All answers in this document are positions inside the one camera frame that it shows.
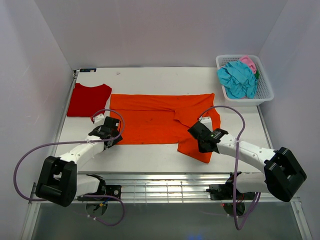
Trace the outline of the folded red t shirt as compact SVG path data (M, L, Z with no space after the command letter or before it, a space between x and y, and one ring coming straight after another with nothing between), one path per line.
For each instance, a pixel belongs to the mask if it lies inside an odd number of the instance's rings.
M67 117L91 117L105 108L112 88L106 84L88 87L76 83L72 91Z

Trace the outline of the blue label sticker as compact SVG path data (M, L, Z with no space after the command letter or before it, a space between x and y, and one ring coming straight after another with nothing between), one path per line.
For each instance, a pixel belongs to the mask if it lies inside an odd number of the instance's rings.
M96 71L96 68L81 68L79 70L80 73L95 73Z

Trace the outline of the aluminium table frame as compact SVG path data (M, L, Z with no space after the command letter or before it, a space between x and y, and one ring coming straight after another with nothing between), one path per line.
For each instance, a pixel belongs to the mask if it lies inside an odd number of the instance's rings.
M143 95L215 95L216 105L225 97L215 67L114 67L83 69L74 73L74 84L87 87L109 85L116 94ZM210 203L205 187L221 183L234 165L232 157L214 157L201 163L177 151L177 144L125 145L101 154L86 164L83 174L98 173L110 184L122 186L123 201L133 205ZM263 208L247 220L240 238L245 240L310 240L302 203L294 197L287 203L288 218L280 211L267 211L263 225Z

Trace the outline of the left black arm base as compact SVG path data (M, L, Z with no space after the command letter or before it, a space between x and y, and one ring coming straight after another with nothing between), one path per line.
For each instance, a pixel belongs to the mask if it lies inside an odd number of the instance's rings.
M120 199L122 192L121 185L108 185L105 179L96 174L86 174L77 176L77 187L75 198L78 201L105 201L112 196Z

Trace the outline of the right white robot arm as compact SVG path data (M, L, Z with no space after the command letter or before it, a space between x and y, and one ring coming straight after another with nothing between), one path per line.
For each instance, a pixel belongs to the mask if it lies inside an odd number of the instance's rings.
M201 122L188 129L201 153L218 153L234 157L259 170L258 173L235 171L224 185L212 192L217 199L237 199L246 193L267 193L280 201L290 202L307 179L305 171L291 150L263 148L238 141L227 131L211 131Z

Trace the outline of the green garment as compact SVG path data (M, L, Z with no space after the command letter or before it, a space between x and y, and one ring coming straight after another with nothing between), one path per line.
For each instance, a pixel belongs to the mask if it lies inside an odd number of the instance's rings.
M258 80L259 79L259 77L260 77L260 73L259 73L259 71L257 70L256 71L256 73L254 74L254 76L255 76L255 78Z

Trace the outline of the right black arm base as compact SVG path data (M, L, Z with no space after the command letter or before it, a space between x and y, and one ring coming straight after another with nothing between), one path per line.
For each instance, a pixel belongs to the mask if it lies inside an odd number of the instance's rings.
M230 173L229 178L223 184L210 184L206 189L209 193L211 200L232 200L233 199L233 183L234 173ZM240 202L243 200L253 200L255 197L254 192L240 193L236 190L236 201Z

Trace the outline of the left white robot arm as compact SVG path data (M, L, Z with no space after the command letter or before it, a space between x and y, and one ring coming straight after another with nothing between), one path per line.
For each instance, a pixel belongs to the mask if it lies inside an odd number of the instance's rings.
M120 142L121 121L102 114L93 118L94 129L84 143L68 152L48 156L42 165L35 195L63 207L79 197L81 200L100 200L106 195L106 183L96 174L81 175L78 171L95 155Z

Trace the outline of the orange t shirt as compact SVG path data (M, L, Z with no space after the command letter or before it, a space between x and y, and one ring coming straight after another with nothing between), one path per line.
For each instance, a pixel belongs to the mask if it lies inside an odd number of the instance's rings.
M211 153L201 153L197 141L188 132L200 116L210 117L211 126L221 125L213 109L215 94L143 95L112 94L110 116L122 116L121 145L177 144L178 152L208 164Z

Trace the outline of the pink t shirt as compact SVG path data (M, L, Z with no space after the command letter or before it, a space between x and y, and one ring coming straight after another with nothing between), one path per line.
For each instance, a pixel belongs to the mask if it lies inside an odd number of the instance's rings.
M241 61L242 63L246 64L254 74L257 73L257 67L255 65L255 63L252 61L252 59L248 56L248 55L244 55L242 56L239 61Z

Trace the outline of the blue t shirt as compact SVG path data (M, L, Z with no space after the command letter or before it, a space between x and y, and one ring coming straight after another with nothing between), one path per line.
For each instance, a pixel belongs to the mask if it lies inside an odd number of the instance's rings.
M250 67L240 60L227 62L217 71L228 98L253 99L257 93L258 80Z

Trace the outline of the white plastic basket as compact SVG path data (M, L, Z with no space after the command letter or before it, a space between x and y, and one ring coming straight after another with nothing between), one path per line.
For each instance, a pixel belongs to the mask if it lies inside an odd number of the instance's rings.
M239 60L244 54L225 54L216 57L217 71L226 65L228 62ZM255 63L257 71L259 71L259 79L257 83L257 92L253 99L242 98L242 99L230 99L227 97L224 86L221 85L224 104L226 106L237 107L237 106L258 106L263 102L271 101L274 98L274 93L270 84L270 81L265 73L264 67L260 59L255 55L248 55L251 60Z

